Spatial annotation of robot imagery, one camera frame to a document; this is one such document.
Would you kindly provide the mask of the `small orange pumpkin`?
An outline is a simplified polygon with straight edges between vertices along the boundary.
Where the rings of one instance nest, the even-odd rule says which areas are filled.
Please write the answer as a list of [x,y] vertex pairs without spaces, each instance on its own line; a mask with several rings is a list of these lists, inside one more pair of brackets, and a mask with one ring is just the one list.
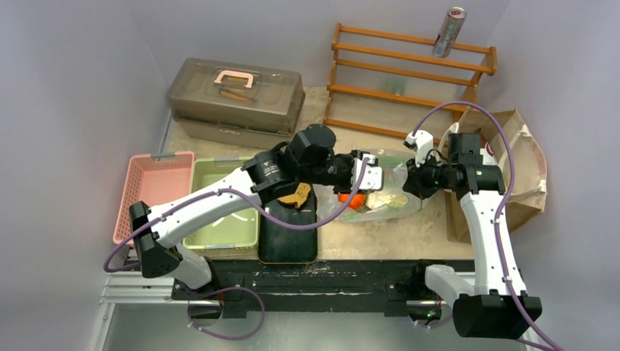
[[[345,203],[349,197],[350,197],[350,194],[346,194],[346,193],[338,194],[338,200],[341,203]],[[350,200],[348,207],[355,211],[360,210],[365,206],[366,198],[367,198],[367,195],[365,194],[356,194]]]

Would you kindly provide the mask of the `brown bread piece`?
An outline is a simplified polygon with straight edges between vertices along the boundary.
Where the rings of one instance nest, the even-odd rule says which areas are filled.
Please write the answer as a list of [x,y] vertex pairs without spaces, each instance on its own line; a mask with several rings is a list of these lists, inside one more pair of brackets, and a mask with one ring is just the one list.
[[312,191],[311,185],[307,183],[299,183],[297,189],[291,194],[278,198],[282,205],[292,206],[300,209],[307,202]]

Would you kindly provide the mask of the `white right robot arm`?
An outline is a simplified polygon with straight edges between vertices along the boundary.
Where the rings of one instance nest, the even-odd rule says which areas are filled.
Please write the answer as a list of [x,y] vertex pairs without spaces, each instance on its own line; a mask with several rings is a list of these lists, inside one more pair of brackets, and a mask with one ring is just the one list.
[[428,132],[406,136],[404,145],[415,157],[407,162],[403,190],[421,200],[438,191],[455,195],[475,254],[475,281],[433,264],[413,274],[410,287],[421,298],[436,293],[445,301],[461,337],[517,340],[529,329],[527,320],[541,315],[542,304],[528,294],[510,247],[502,170],[477,133],[450,134],[447,144],[446,157],[434,156]]

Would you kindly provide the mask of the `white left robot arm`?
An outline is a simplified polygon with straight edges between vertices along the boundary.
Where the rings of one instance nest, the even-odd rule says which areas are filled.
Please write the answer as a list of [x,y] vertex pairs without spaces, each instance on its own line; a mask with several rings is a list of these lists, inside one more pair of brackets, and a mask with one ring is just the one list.
[[335,154],[336,136],[321,124],[297,132],[288,142],[256,154],[220,181],[159,206],[138,201],[129,207],[136,268],[144,278],[171,276],[201,299],[214,296],[218,279],[206,259],[183,248],[185,237],[247,208],[292,195],[302,183],[356,193],[373,165],[369,154]]

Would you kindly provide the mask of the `white cauliflower piece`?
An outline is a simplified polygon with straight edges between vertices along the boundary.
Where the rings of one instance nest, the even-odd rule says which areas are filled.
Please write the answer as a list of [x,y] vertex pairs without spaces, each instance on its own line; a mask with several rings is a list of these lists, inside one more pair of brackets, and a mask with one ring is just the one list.
[[392,208],[403,208],[407,205],[408,199],[404,194],[374,192],[368,195],[366,206],[371,210],[377,210],[384,206]]

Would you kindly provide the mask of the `clear plastic grocery bag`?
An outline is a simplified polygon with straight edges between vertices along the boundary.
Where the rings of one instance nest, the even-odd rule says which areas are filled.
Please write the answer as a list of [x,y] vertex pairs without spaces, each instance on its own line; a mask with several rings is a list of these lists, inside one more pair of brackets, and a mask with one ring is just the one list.
[[402,187],[407,179],[407,161],[413,157],[404,151],[393,149],[369,149],[378,158],[382,168],[383,188],[370,192],[364,201],[353,200],[357,208],[347,208],[336,219],[340,222],[369,222],[396,219],[417,213],[426,206],[425,200],[405,192]]

